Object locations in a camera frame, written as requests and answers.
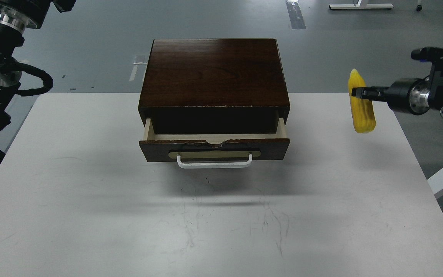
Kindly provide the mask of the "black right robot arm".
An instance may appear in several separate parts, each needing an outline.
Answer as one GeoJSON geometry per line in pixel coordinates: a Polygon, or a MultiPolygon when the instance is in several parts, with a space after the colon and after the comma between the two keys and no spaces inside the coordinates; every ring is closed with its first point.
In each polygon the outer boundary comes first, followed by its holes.
{"type": "Polygon", "coordinates": [[[415,116],[437,110],[443,118],[443,48],[415,49],[411,52],[411,58],[431,63],[427,77],[402,78],[388,87],[367,87],[356,69],[350,72],[350,110],[357,133],[369,133],[375,129],[376,118],[372,104],[374,101],[385,102],[394,112],[415,116]]]}

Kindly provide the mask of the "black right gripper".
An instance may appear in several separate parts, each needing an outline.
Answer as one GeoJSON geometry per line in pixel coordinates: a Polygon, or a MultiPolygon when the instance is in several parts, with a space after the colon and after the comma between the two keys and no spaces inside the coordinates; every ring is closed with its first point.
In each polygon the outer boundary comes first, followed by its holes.
{"type": "Polygon", "coordinates": [[[395,81],[390,88],[352,88],[351,95],[358,99],[387,102],[389,108],[394,112],[422,115],[429,110],[428,82],[419,78],[399,79],[395,81]]]}

